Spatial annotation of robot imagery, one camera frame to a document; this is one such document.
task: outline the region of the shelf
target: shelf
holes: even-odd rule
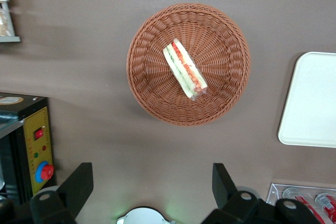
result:
[[[20,42],[20,37],[16,36],[0,36],[0,42]]]
[[[23,124],[24,120],[18,121],[18,119],[0,119],[0,139],[15,131],[17,128],[20,128]]]

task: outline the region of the machine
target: machine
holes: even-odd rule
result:
[[[0,199],[22,204],[53,174],[48,99],[0,93]]]
[[[92,164],[81,163],[56,191],[40,192],[19,206],[0,200],[0,224],[76,224],[92,191]]]

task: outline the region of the wicker basket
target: wicker basket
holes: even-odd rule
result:
[[[190,100],[171,73],[162,49],[177,38],[208,83]],[[150,17],[136,33],[127,57],[128,82],[140,105],[168,123],[208,123],[238,101],[249,76],[250,56],[238,26],[202,4],[177,4]]]

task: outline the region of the red button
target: red button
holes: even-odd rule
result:
[[[43,137],[42,129],[35,132],[35,140],[39,139],[40,137]]]
[[[44,179],[44,180],[50,179],[53,174],[54,174],[54,166],[45,165],[41,172],[41,179]]]

